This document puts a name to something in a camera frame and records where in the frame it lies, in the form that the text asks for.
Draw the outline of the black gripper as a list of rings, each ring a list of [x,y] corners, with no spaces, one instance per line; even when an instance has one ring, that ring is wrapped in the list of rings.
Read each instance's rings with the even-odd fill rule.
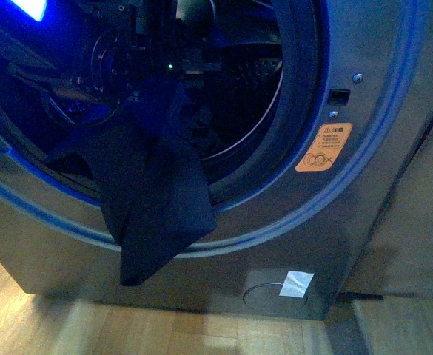
[[[106,10],[90,51],[91,101],[119,104],[147,78],[219,72],[220,51],[201,36],[204,1],[137,1]]]

